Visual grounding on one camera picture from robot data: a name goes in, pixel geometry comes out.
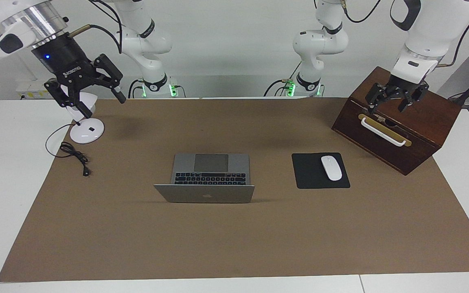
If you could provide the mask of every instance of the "brown wooden box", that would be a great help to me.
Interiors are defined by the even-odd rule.
[[[333,130],[408,175],[443,146],[461,107],[428,92],[403,113],[398,111],[401,100],[392,100],[381,104],[370,116],[365,96],[374,83],[384,85],[389,76],[387,70],[376,67],[348,98]],[[395,141],[406,141],[405,145],[396,146],[366,129],[362,125],[363,117],[367,117],[367,124],[387,133]]]

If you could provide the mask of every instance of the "box handle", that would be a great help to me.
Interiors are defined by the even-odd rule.
[[[389,143],[396,145],[397,147],[411,146],[412,142],[408,139],[405,139],[401,135],[398,135],[396,132],[388,129],[387,127],[381,125],[380,123],[374,121],[366,115],[360,114],[359,119],[361,119],[361,125],[366,129],[374,132],[376,135],[379,135]]]

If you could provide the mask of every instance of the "white mouse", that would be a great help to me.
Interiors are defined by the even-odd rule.
[[[341,167],[333,156],[323,156],[322,165],[330,180],[338,181],[343,177]]]

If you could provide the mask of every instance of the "power strip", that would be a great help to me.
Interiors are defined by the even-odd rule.
[[[52,95],[44,88],[45,81],[24,81],[17,85],[19,100],[51,100]]]

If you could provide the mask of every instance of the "laptop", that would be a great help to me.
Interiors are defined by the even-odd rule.
[[[249,203],[249,155],[176,154],[171,184],[155,188],[168,202]]]

